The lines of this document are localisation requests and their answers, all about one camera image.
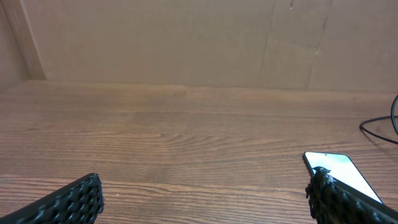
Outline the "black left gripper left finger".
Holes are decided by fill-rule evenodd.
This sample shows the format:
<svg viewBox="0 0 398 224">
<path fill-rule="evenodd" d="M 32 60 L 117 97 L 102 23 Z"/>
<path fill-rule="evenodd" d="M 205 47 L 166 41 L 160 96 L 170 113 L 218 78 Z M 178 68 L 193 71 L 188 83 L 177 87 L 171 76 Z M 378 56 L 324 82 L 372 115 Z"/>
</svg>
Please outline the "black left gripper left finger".
<svg viewBox="0 0 398 224">
<path fill-rule="evenodd" d="M 1 224 L 94 223 L 103 210 L 100 177 L 90 173 L 2 217 Z"/>
</svg>

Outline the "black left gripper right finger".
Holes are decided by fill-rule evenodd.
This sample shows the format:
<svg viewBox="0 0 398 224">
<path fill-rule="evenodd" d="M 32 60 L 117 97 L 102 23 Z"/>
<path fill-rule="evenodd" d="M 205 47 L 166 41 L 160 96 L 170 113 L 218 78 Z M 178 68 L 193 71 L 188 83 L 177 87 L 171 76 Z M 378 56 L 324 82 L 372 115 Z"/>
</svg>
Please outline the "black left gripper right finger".
<svg viewBox="0 0 398 224">
<path fill-rule="evenodd" d="M 305 192 L 318 224 L 397 224 L 397 211 L 334 178 L 324 167 L 312 170 Z"/>
</svg>

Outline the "Samsung Galaxy smartphone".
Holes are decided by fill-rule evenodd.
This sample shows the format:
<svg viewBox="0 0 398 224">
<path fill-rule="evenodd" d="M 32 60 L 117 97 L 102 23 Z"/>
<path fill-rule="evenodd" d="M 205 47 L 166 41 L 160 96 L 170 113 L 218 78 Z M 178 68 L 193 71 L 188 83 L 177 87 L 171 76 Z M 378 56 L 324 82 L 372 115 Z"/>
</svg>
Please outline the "Samsung Galaxy smartphone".
<svg viewBox="0 0 398 224">
<path fill-rule="evenodd" d="M 379 203 L 383 203 L 379 196 L 375 193 L 373 188 L 364 178 L 354 162 L 344 154 L 334 154 L 325 152 L 304 152 L 303 160 L 310 175 L 316 173 L 316 167 L 323 167 L 330 170 L 329 174 L 367 195 Z"/>
</svg>

